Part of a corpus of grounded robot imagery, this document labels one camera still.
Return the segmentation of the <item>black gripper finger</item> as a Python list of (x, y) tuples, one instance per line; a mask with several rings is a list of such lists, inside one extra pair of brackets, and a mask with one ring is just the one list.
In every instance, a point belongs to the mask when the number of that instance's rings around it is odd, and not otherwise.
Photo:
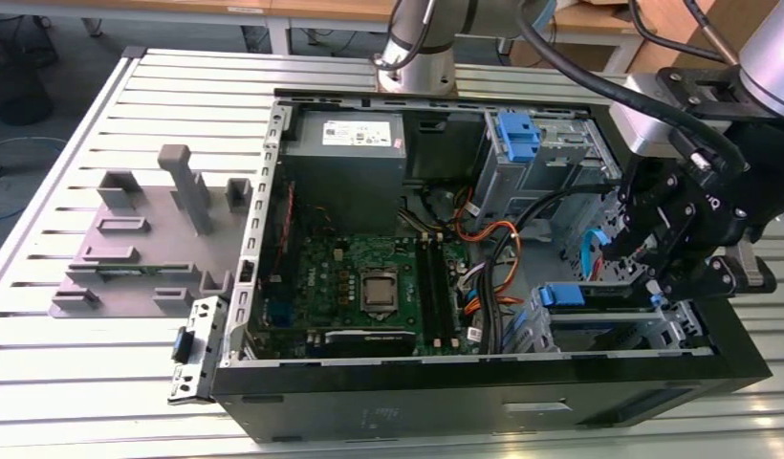
[(678, 259), (647, 280), (647, 291), (668, 302), (771, 294), (776, 288), (774, 271), (751, 241), (724, 247), (718, 255), (699, 253)]
[(668, 262), (695, 217), (684, 200), (686, 177), (676, 160), (634, 157), (624, 172), (620, 203), (624, 228), (606, 246), (606, 259), (638, 256), (640, 262)]

